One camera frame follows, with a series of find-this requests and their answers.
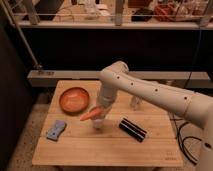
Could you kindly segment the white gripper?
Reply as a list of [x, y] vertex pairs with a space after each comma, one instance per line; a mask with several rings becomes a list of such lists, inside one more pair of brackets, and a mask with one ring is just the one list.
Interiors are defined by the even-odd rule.
[[96, 105], [100, 109], [98, 118], [104, 118], [112, 108], [114, 100], [104, 96], [98, 96], [96, 99]]

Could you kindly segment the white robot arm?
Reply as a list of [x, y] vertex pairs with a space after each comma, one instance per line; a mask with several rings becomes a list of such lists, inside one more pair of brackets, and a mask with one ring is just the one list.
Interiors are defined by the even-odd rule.
[[213, 97], [198, 92], [141, 80], [128, 74], [128, 66], [118, 61], [99, 75], [101, 87], [97, 104], [108, 110], [122, 90], [167, 110], [203, 130], [196, 171], [213, 171]]

